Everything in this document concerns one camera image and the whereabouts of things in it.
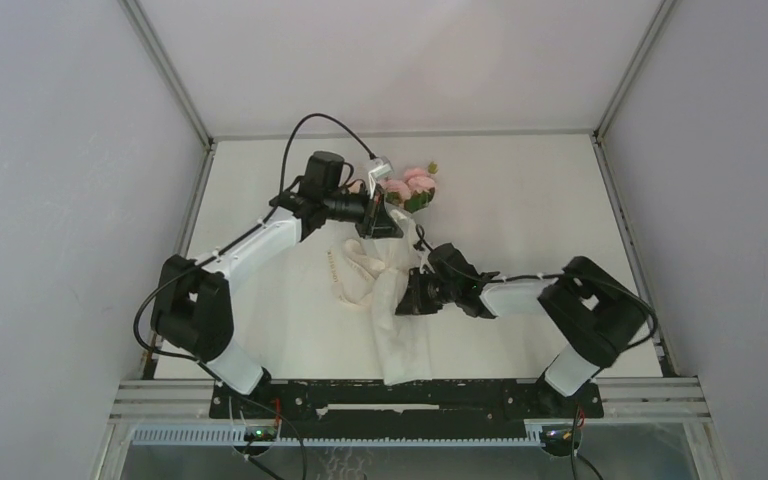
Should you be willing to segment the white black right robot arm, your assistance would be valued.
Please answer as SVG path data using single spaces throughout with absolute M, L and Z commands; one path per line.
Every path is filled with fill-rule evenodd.
M 431 249 L 426 265 L 410 270 L 395 313 L 431 315 L 447 304 L 480 319 L 548 315 L 567 341 L 539 378 L 539 406 L 552 416 L 573 408 L 579 390 L 640 345 L 637 333 L 655 321 L 648 304 L 588 257 L 574 257 L 556 274 L 505 277 L 478 271 L 451 243 Z

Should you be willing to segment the cream ribbon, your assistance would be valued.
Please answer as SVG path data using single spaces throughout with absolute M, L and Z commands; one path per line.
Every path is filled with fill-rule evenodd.
M 338 247 L 330 248 L 326 253 L 331 279 L 331 293 L 344 306 L 362 311 L 372 304 L 373 286 L 384 271 L 385 264 L 378 258 L 367 254 L 364 244 L 358 239 L 347 239 Z M 346 282 L 341 277 L 340 266 L 347 267 L 351 274 L 349 284 L 362 288 L 360 296 L 352 296 L 346 290 Z

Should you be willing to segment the pink fake flower bouquet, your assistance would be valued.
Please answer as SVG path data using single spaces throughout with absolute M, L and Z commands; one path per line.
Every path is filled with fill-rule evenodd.
M 416 213 L 427 208 L 436 196 L 438 184 L 435 178 L 437 164 L 431 162 L 425 167 L 413 167 L 401 174 L 395 171 L 380 188 L 388 205 L 392 205 L 406 213 Z M 367 169 L 363 174 L 350 173 L 349 179 L 340 187 L 346 193 L 368 193 Z

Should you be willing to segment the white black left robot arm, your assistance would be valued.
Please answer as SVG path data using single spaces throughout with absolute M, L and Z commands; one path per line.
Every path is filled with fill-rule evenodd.
M 200 255 L 169 257 L 158 287 L 144 305 L 151 330 L 177 347 L 175 357 L 196 362 L 234 392 L 234 404 L 250 417 L 265 414 L 273 394 L 268 372 L 235 340 L 232 297 L 264 264 L 306 240 L 329 221 L 355 226 L 365 239 L 400 238 L 382 186 L 393 172 L 374 157 L 358 191 L 342 184 L 346 161 L 316 151 L 303 175 L 270 202 L 266 216 L 228 245 Z

